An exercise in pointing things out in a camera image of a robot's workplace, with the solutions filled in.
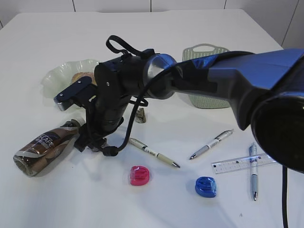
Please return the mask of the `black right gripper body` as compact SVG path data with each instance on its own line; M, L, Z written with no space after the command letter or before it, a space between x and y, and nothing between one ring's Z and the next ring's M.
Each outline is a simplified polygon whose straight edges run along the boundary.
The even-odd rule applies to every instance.
M153 55L153 49L146 49L139 56L122 55L95 67L97 95L94 110L86 114L87 136L103 138L117 129L131 96L144 88L143 70Z

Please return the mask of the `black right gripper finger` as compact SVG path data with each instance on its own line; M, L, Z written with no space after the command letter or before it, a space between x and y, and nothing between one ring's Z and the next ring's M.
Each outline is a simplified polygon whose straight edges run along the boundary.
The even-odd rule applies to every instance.
M84 124L79 128L78 131L79 137L74 143L74 147L80 151L83 152L84 149L91 144L91 138L89 136L87 125Z
M104 143L101 146L101 152L107 157L115 157L118 154L117 147L110 146L108 143Z

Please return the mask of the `blue right robot arm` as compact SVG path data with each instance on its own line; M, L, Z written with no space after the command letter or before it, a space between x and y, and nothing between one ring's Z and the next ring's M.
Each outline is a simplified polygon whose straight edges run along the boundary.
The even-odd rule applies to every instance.
M232 51L176 62L148 49L124 52L95 68L96 85L71 86L73 100L87 110L88 144L113 133L132 96L164 100L174 93L227 101L241 130L251 127L259 146L275 161L304 170L304 52L253 54Z

